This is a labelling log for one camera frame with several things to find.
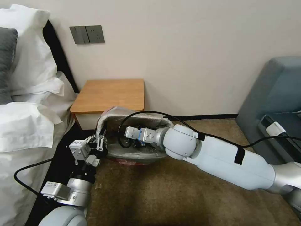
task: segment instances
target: gray pillow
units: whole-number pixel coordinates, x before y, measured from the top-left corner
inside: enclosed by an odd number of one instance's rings
[[[0,104],[12,102],[9,76],[16,52],[17,38],[16,29],[0,28]]]

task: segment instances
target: white duvet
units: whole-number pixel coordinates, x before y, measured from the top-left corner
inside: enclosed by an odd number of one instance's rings
[[[65,132],[56,113],[36,103],[0,105],[0,225],[24,225],[36,196],[16,183],[19,168],[52,158]],[[21,181],[39,191],[49,163],[21,171]]]

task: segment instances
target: nightstand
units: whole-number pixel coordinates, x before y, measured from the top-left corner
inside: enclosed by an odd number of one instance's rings
[[[143,79],[88,80],[70,112],[82,129],[95,129],[99,116],[113,106],[144,110]]]

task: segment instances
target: black bed frame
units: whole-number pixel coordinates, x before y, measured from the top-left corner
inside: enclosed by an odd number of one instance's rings
[[[43,36],[51,49],[53,58],[57,65],[57,70],[62,71],[65,74],[73,87],[74,92],[79,93],[61,43],[50,21],[47,22],[43,29]],[[69,175],[74,167],[74,158],[69,149],[69,144],[71,144],[75,139],[84,139],[85,137],[87,137],[87,132],[82,131],[76,123],[68,131],[68,133],[63,136],[56,148],[42,187],[47,181],[67,184]],[[49,214],[53,209],[62,206],[62,204],[53,200],[48,200],[48,203],[49,206],[46,205],[41,198],[37,198],[25,226],[38,226],[47,214]]]

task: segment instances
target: trash bin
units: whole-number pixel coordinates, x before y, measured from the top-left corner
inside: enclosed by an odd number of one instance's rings
[[[100,135],[105,135],[107,138],[107,157],[125,165],[146,165],[166,157],[165,151],[155,149],[154,147],[148,145],[139,147],[134,147],[132,145],[129,148],[123,148],[120,146],[117,140],[118,127],[126,116],[134,112],[135,111],[126,108],[113,107],[110,110],[102,113],[98,119],[95,136],[98,138]],[[167,118],[141,113],[134,115],[125,121],[120,133],[124,134],[125,129],[128,126],[136,128],[140,126],[156,130],[162,127],[172,128],[174,125]],[[121,141],[124,144],[126,143],[126,140],[126,137],[121,137]]]

